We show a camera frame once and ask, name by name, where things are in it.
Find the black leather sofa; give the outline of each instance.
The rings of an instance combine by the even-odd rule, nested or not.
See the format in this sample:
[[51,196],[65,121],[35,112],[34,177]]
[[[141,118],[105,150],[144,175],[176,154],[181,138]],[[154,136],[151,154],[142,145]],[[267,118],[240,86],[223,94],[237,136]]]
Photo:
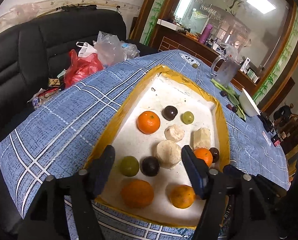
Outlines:
[[[126,40],[126,26],[112,10],[80,8],[45,15],[0,34],[0,141],[33,112],[27,101],[46,88],[48,78],[70,66],[68,52],[77,41],[97,40],[98,32],[117,35],[137,45],[140,56],[157,53]],[[16,239],[22,218],[0,171],[0,239]]]

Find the purple bottle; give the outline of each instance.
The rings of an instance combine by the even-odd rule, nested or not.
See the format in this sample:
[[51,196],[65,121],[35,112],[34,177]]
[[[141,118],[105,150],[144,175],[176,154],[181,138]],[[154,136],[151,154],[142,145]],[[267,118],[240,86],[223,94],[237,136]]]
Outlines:
[[210,33],[212,31],[212,25],[211,24],[207,24],[207,26],[205,27],[205,29],[203,30],[200,38],[199,38],[199,42],[202,44],[206,43],[206,40],[208,39]]

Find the metal bolt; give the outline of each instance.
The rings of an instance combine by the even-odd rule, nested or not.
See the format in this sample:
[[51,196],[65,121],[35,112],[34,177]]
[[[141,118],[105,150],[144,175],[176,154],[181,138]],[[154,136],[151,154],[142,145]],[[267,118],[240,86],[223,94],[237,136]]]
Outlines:
[[54,176],[53,175],[49,175],[45,178],[46,181],[51,181],[54,179]]
[[247,181],[251,180],[251,176],[249,174],[244,174],[242,177]]
[[88,173],[88,171],[86,169],[79,170],[79,175],[81,175],[81,176],[83,176],[87,173]]
[[218,171],[217,171],[216,169],[210,169],[210,170],[209,170],[209,173],[210,173],[211,175],[217,175],[217,174],[218,174]]

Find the brown packing tape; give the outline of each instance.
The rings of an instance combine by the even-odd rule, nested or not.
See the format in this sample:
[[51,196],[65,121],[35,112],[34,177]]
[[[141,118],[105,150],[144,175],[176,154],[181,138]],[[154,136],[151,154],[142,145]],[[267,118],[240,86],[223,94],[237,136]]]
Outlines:
[[[215,112],[215,118],[216,118],[216,126],[217,126],[217,133],[218,133],[218,139],[219,139],[219,152],[220,152],[220,170],[222,171],[223,167],[230,162],[230,146],[229,146],[229,135],[228,135],[228,128],[226,124],[226,120],[224,117],[224,114],[222,112],[221,105],[219,101],[208,94],[206,91],[201,89],[196,83],[188,79],[187,77],[183,76],[182,74],[171,70],[167,66],[164,65],[158,65],[151,69],[141,80],[138,82],[136,87],[133,89],[133,91],[130,93],[130,95],[127,97],[127,99],[124,101],[122,106],[119,108],[118,112],[112,117],[111,121],[106,126],[105,130],[103,131],[102,135],[100,136],[99,140],[97,141],[97,144],[94,146],[91,154],[89,155],[86,164],[84,165],[85,168],[87,168],[92,160],[99,158],[101,153],[104,151],[105,147],[107,145],[112,144],[114,138],[116,137],[118,130],[120,128],[120,125],[125,118],[125,116],[128,114],[136,100],[138,99],[141,92],[145,90],[145,88],[149,85],[149,83],[155,78],[156,75],[162,74],[166,78],[170,78],[180,84],[183,84],[187,86],[188,88],[192,89],[199,95],[201,95],[206,101],[213,102],[216,106],[216,112]],[[117,209],[115,207],[112,207],[110,204],[103,201],[100,197],[98,197],[95,201],[102,203],[110,208],[113,208],[114,210],[117,210],[119,212],[122,212],[124,214],[136,217],[141,220],[148,221],[150,223],[155,224],[161,224],[158,221],[152,221],[148,220],[144,217],[136,216],[133,214],[130,214],[126,211]],[[163,224],[164,226],[171,226],[171,227],[183,227],[182,225],[174,225],[174,224]]]

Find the blue plaid tablecloth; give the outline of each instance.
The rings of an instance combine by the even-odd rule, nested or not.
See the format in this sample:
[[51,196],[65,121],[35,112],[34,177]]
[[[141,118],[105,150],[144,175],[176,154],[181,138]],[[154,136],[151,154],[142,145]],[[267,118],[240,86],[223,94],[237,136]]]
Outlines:
[[[194,69],[192,63],[199,67]],[[183,51],[170,50],[124,61],[76,83],[33,112],[0,143],[0,168],[22,217],[47,175],[67,177],[83,167],[111,117],[140,79],[159,64],[187,76],[221,102],[232,165],[288,188],[285,155],[280,147],[268,145],[259,118],[247,117],[246,122],[238,118],[225,107],[227,98],[222,98],[210,82],[210,68]],[[76,239],[69,197],[65,203],[71,239]],[[99,203],[92,205],[106,239],[163,240],[193,235],[191,229],[154,225]]]

